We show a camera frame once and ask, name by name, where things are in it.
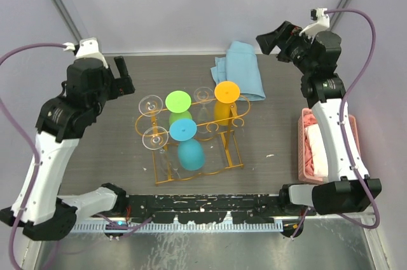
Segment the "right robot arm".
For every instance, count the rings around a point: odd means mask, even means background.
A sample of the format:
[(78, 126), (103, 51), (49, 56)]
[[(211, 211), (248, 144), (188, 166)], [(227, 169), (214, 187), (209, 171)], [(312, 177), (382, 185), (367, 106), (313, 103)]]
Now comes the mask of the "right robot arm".
[(279, 208), (294, 215), (302, 206), (320, 215), (363, 212), (381, 193), (362, 162), (350, 127), (345, 87), (335, 69), (341, 54), (341, 37), (321, 31), (308, 37), (291, 22), (256, 37), (265, 55), (279, 48), (277, 59), (292, 63), (302, 73), (301, 92), (317, 120), (328, 160), (328, 181), (320, 185), (284, 184)]

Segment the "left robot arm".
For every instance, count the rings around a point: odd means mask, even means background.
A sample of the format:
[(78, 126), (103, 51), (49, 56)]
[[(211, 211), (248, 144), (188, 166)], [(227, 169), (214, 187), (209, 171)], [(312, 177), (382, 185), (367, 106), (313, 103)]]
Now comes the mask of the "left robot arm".
[[(76, 59), (67, 68), (62, 93), (45, 102), (40, 110), (35, 143), (39, 159), (32, 160), (16, 202), (1, 210), (1, 221), (21, 227), (31, 240), (59, 241), (75, 224), (97, 213), (108, 212), (119, 217), (127, 211), (125, 190), (112, 183), (79, 196), (58, 195), (66, 166), (85, 129), (96, 122), (108, 100), (135, 91), (125, 59), (115, 57), (114, 62), (119, 78), (99, 59)], [(17, 213), (35, 166), (39, 168), (37, 178), (23, 215), (18, 219)]]

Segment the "blue plastic wine glass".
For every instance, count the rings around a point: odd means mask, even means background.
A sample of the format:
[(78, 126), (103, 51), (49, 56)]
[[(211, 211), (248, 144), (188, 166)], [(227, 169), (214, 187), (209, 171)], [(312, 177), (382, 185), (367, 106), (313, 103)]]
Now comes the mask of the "blue plastic wine glass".
[(197, 171), (205, 164), (205, 153), (201, 143), (194, 139), (197, 124), (192, 119), (180, 119), (170, 126), (170, 136), (179, 145), (177, 156), (181, 166), (188, 171)]

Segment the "clear flute glass front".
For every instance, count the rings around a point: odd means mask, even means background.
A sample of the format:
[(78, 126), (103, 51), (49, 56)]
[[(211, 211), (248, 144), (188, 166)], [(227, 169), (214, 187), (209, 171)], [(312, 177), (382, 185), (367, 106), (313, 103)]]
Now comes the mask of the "clear flute glass front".
[(163, 101), (157, 95), (147, 95), (140, 100), (138, 108), (143, 116), (156, 116), (163, 109)]

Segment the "orange plastic wine glass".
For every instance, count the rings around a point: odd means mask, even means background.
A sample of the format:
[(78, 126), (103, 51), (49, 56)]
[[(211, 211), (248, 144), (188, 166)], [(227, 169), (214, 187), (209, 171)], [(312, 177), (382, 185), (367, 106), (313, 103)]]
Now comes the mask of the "orange plastic wine glass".
[(216, 98), (214, 120), (220, 126), (227, 126), (230, 117), (230, 106), (235, 105), (238, 100), (240, 88), (232, 81), (222, 81), (215, 87), (214, 96)]

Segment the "clear flute glass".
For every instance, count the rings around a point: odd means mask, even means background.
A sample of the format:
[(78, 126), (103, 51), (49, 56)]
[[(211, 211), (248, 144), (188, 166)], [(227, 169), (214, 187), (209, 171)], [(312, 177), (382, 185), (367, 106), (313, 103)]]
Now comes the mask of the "clear flute glass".
[(146, 149), (157, 151), (160, 158), (160, 166), (168, 179), (172, 178), (172, 161), (169, 156), (167, 142), (168, 131), (162, 126), (152, 126), (142, 135), (142, 143)]
[(198, 126), (198, 133), (204, 134), (208, 132), (206, 123), (210, 121), (210, 112), (207, 105), (212, 102), (213, 98), (213, 90), (206, 86), (199, 87), (194, 92), (195, 102), (200, 104), (200, 110), (197, 117), (197, 124), (200, 124)]
[(147, 95), (140, 100), (138, 108), (143, 116), (156, 116), (163, 109), (163, 101), (157, 95)]

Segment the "green plastic wine glass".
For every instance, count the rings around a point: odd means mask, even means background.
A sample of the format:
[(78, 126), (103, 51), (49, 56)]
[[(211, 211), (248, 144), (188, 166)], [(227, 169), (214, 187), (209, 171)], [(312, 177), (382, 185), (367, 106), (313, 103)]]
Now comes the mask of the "green plastic wine glass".
[(169, 93), (165, 99), (165, 105), (170, 111), (169, 126), (180, 119), (193, 119), (189, 112), (191, 97), (185, 91), (176, 90)]

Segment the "clear flute glass back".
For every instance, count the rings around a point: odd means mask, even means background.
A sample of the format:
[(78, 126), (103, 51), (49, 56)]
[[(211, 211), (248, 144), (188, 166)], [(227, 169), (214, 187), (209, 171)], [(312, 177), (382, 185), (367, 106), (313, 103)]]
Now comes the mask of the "clear flute glass back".
[(194, 92), (195, 102), (200, 104), (200, 110), (197, 117), (197, 124), (200, 124), (198, 126), (198, 133), (204, 134), (208, 132), (206, 123), (210, 121), (210, 112), (207, 105), (212, 102), (213, 98), (213, 90), (206, 86), (199, 87)]

